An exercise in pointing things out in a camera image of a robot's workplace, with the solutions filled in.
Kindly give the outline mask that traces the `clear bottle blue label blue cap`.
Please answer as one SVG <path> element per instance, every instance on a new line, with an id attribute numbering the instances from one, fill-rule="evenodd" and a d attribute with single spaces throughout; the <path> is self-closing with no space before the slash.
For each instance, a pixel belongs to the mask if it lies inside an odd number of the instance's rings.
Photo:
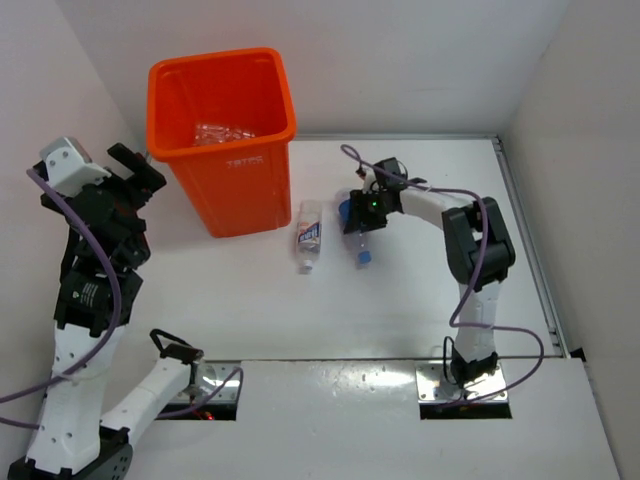
<path id="1" fill-rule="evenodd" d="M 341 238 L 346 249 L 354 258 L 357 268 L 367 268 L 372 261 L 372 255 L 368 246 L 368 236 L 366 233 L 355 231 L 346 234 L 344 228 L 349 216 L 350 189 L 341 189 L 336 194 L 336 205 L 338 212 L 339 228 Z"/>

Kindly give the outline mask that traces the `clear unlabelled bottle white cap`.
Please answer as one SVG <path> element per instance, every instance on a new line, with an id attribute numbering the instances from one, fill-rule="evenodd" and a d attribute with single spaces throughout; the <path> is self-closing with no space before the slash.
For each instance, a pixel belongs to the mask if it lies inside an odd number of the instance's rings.
<path id="1" fill-rule="evenodd" d="M 194 127 L 193 145 L 207 146 L 224 144 L 256 137 L 255 131 L 245 127 L 200 122 Z"/>

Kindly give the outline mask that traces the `clear bottle orange blue label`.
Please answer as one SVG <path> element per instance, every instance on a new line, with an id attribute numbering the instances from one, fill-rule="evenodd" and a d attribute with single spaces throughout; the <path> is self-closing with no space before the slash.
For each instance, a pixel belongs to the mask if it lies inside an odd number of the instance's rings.
<path id="1" fill-rule="evenodd" d="M 300 274 L 310 274 L 320 258 L 322 214 L 320 201 L 304 200 L 300 203 L 295 234 L 295 259 Z"/>

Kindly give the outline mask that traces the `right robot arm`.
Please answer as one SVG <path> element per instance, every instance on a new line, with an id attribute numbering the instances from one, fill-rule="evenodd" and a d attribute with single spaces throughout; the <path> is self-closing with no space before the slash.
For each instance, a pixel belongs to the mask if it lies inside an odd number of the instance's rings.
<path id="1" fill-rule="evenodd" d="M 449 271 L 460 300 L 449 320 L 457 330 L 451 347 L 449 381 L 459 387 L 495 370 L 493 327 L 501 284 L 515 263 L 515 249 L 495 199 L 459 188 L 411 178 L 394 157 L 358 162 L 362 186 L 339 207 L 343 233 L 362 236 L 387 226 L 392 213 L 421 219 L 443 233 Z"/>

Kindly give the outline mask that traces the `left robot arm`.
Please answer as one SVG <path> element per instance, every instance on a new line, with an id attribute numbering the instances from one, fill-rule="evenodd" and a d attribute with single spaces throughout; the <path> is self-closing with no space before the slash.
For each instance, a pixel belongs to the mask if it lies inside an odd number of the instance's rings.
<path id="1" fill-rule="evenodd" d="M 164 176 L 122 144 L 108 151 L 129 171 L 96 164 L 80 143 L 61 137 L 46 146 L 30 178 L 42 205 L 69 227 L 60 266 L 54 359 L 26 454 L 11 479 L 122 479 L 136 443 L 168 403 L 193 385 L 202 353 L 160 330 L 151 372 L 116 407 L 103 410 L 115 353 L 151 255 L 140 210 L 164 187 Z"/>

